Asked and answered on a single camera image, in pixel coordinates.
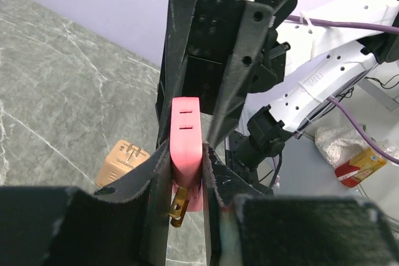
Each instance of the gray marble tabletop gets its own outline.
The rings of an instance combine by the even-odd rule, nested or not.
[[[0,185],[92,192],[118,140],[152,153],[159,73],[30,0],[0,0]],[[166,264],[205,265],[202,212],[170,229]]]

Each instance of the screw hole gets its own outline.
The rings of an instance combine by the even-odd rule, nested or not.
[[[259,21],[261,21],[263,19],[263,13],[262,12],[255,12],[254,13],[254,20],[256,21],[256,22],[259,22]]]
[[[252,58],[249,56],[244,56],[243,57],[243,64],[246,65],[247,67],[252,63]]]
[[[104,196],[107,194],[113,194],[116,191],[115,188],[113,187],[104,187],[100,190],[97,190],[95,193],[93,193],[94,196]]]

